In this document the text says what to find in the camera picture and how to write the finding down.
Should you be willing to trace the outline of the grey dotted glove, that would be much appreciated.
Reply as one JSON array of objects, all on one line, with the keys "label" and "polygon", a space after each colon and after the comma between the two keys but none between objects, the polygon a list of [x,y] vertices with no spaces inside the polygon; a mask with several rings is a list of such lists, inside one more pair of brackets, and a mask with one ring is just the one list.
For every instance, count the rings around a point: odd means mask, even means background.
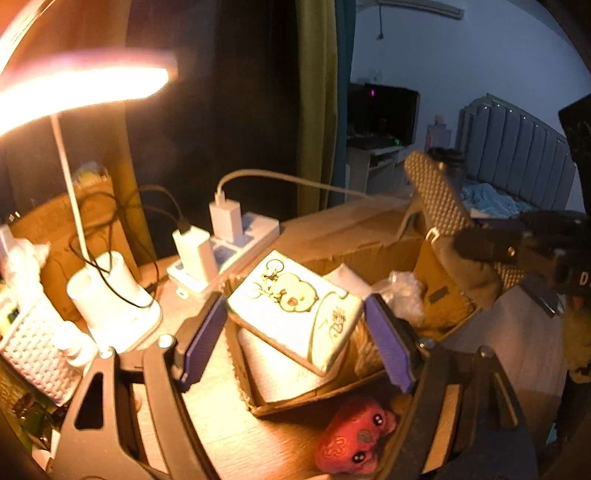
[{"label": "grey dotted glove", "polygon": [[[441,236],[455,239],[462,229],[475,226],[457,190],[427,153],[412,152],[405,161],[404,170],[414,187],[414,196],[398,227],[397,238],[403,236],[413,216],[419,213],[425,218],[428,228],[426,238],[430,241]],[[494,267],[500,275],[502,293],[517,286],[526,277],[525,272],[515,267],[484,263]]]}]

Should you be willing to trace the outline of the pink plush toy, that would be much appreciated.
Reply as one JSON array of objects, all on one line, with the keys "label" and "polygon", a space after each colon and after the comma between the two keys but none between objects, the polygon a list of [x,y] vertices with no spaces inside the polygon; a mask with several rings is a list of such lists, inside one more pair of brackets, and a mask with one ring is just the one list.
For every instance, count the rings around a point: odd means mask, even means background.
[{"label": "pink plush toy", "polygon": [[399,417],[372,397],[353,396],[342,404],[315,448],[315,466],[329,474],[372,474],[377,446],[393,433]]}]

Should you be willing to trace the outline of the clear plastic bag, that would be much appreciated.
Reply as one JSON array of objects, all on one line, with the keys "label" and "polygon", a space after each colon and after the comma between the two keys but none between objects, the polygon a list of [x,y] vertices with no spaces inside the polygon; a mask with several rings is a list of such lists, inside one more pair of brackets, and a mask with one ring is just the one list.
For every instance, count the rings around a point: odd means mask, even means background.
[{"label": "clear plastic bag", "polygon": [[386,279],[372,286],[379,293],[394,316],[421,327],[425,320],[423,284],[413,272],[392,271]]}]

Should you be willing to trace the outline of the white towel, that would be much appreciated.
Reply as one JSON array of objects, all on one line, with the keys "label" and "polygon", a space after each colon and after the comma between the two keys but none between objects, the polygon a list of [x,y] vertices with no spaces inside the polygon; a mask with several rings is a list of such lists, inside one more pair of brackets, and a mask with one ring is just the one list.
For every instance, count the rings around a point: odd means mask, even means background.
[{"label": "white towel", "polygon": [[[365,299],[370,293],[369,285],[361,279],[351,268],[342,264],[329,274],[322,276],[335,286],[351,292],[359,298]],[[238,342],[242,346],[247,365],[252,372],[254,385],[259,390],[259,395],[266,403],[280,402],[294,399],[318,387],[325,386],[339,377],[342,361],[346,357],[346,350],[353,339],[342,350],[337,361],[325,377],[318,376],[293,359],[277,351],[262,339],[249,332],[240,325],[238,330]]]}]

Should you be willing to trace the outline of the cartoon print white cloth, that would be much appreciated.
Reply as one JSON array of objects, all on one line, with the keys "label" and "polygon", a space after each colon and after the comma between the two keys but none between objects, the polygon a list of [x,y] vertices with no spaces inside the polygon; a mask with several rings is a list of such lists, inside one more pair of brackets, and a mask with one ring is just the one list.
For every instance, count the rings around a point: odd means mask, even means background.
[{"label": "cartoon print white cloth", "polygon": [[236,323],[321,377],[348,344],[363,311],[361,298],[276,250],[226,304]]}]

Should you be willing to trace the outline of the blue blanket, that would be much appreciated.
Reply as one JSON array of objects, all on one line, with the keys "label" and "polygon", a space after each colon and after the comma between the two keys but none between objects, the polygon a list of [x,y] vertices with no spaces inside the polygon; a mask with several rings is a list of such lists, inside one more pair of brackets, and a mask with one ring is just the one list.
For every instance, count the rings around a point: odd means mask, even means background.
[{"label": "blue blanket", "polygon": [[488,183],[466,183],[460,197],[473,217],[508,219],[534,210],[528,203],[501,193]]}]

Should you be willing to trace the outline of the grey bed headboard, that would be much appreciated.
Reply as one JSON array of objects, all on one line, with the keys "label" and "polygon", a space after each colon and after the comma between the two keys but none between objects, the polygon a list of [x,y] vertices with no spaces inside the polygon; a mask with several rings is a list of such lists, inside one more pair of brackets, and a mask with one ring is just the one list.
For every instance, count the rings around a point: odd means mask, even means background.
[{"label": "grey bed headboard", "polygon": [[564,210],[576,167],[566,137],[525,110],[491,94],[459,114],[456,147],[467,177],[534,207]]}]

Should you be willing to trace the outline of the steel travel mug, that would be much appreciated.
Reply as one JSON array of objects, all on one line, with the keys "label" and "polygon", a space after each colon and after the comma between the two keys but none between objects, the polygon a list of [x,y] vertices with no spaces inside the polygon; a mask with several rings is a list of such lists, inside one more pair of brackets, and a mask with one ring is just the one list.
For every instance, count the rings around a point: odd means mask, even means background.
[{"label": "steel travel mug", "polygon": [[431,147],[428,155],[437,167],[450,178],[463,181],[467,173],[467,162],[462,152],[452,148]]}]

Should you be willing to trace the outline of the white woven basket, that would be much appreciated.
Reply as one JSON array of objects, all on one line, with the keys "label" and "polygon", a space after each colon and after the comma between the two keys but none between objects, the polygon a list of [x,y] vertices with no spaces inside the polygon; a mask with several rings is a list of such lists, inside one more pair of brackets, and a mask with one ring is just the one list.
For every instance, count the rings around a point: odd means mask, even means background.
[{"label": "white woven basket", "polygon": [[13,369],[56,406],[73,396],[82,374],[53,342],[63,323],[47,297],[20,312],[1,340],[1,355]]}]

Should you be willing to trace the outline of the clear water bottle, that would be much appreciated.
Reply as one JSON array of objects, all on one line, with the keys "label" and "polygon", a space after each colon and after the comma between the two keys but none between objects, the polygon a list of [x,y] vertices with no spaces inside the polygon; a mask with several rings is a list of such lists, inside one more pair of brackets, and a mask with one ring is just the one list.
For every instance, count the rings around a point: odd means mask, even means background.
[{"label": "clear water bottle", "polygon": [[451,146],[452,130],[442,115],[436,115],[434,122],[427,127],[425,150],[432,148],[448,149]]}]

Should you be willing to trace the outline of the brown cardboard box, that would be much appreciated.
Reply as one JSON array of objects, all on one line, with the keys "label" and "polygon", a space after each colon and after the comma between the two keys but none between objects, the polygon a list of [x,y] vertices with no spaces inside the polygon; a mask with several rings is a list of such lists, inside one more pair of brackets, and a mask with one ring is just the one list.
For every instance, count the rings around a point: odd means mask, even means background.
[{"label": "brown cardboard box", "polygon": [[[410,205],[394,196],[342,204],[290,220],[273,247],[362,298],[393,271],[418,273],[429,289],[447,285],[450,279],[423,244],[424,220],[406,217]],[[240,398],[256,418],[345,395],[385,375],[363,321],[325,377],[246,334],[235,321],[224,332]]]}]

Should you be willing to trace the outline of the brown cardboard carton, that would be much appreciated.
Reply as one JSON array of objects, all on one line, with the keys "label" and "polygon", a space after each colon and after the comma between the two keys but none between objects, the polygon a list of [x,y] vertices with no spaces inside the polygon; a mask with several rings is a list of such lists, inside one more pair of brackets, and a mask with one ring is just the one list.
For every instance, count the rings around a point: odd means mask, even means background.
[{"label": "brown cardboard carton", "polygon": [[[75,192],[84,227],[111,218],[114,201],[107,196],[113,192],[113,186],[108,175],[90,176],[75,186]],[[69,240],[76,235],[69,197],[62,194],[53,198],[12,222],[10,229],[16,238],[26,238],[33,244],[50,245],[49,256],[41,270],[44,291],[63,319],[83,325],[81,315],[66,293],[67,281],[84,266],[84,262],[68,245]],[[112,236],[108,235],[108,229],[104,227],[94,234],[89,233],[86,243],[89,252],[95,256],[108,250],[121,253],[134,279],[141,278],[120,222],[114,223]]]}]

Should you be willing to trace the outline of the white air conditioner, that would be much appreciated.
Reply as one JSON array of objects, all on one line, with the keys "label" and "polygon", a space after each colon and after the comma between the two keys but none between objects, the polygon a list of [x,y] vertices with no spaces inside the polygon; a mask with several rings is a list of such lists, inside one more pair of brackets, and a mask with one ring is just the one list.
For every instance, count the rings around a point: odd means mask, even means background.
[{"label": "white air conditioner", "polygon": [[356,1],[356,11],[360,12],[370,7],[389,7],[416,10],[435,14],[454,20],[462,20],[465,16],[463,8],[448,3],[433,0],[362,0]]}]

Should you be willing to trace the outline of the white power strip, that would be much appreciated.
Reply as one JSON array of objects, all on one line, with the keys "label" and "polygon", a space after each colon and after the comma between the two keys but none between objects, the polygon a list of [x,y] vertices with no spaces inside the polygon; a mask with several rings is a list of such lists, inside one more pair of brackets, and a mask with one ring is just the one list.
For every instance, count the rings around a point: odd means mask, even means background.
[{"label": "white power strip", "polygon": [[247,212],[242,215],[243,234],[235,243],[211,236],[217,275],[211,280],[187,274],[181,260],[167,267],[168,278],[177,285],[181,297],[205,297],[221,285],[231,274],[242,270],[250,261],[280,236],[280,222],[276,219]]}]

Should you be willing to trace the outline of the yellow curtain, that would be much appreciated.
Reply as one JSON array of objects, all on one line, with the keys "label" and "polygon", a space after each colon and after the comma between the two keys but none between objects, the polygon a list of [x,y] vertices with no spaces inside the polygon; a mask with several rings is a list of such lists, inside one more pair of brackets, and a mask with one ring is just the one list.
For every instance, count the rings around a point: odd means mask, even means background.
[{"label": "yellow curtain", "polygon": [[338,133],[338,41],[335,3],[297,1],[300,120],[297,175],[329,184]]}]

